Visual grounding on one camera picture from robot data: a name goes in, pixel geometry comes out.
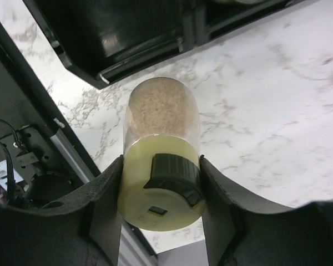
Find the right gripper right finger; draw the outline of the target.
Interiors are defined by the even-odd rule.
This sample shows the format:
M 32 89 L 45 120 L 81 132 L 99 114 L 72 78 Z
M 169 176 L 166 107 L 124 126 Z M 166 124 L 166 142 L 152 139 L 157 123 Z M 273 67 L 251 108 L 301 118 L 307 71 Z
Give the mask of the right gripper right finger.
M 210 265 L 333 265 L 333 199 L 290 208 L 200 159 Z

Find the yellow lid spice jar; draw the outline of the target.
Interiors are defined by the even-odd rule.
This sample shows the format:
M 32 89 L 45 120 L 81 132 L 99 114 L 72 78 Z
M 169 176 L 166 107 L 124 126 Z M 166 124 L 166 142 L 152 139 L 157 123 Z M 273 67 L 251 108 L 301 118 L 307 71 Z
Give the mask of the yellow lid spice jar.
M 124 117 L 118 211 L 148 231 L 173 231 L 197 221 L 206 199 L 200 173 L 200 116 L 180 81 L 156 77 L 136 86 Z

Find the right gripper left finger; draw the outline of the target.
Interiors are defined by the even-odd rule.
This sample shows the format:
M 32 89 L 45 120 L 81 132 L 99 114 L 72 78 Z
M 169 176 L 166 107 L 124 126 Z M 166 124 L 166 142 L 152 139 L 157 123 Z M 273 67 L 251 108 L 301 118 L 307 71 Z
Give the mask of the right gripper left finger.
M 123 158 L 40 209 L 0 204 L 0 265 L 117 265 Z

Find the black compartment organizer tray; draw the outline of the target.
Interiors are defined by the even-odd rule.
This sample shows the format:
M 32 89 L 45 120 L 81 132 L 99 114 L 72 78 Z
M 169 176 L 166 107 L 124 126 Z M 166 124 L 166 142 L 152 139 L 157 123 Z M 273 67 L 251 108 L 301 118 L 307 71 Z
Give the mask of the black compartment organizer tray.
M 25 5 L 64 67 L 103 89 L 295 1 L 32 0 Z

